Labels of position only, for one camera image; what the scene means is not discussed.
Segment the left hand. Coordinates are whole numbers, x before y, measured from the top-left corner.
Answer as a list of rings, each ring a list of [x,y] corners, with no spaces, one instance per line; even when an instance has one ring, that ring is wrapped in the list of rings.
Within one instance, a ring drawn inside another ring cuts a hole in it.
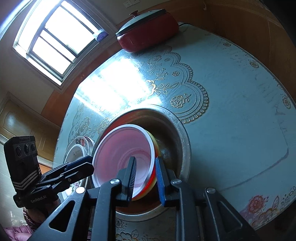
[[[23,208],[23,216],[27,225],[32,231],[36,231],[38,227],[51,215],[51,213],[61,204],[60,199],[45,204],[35,209]]]

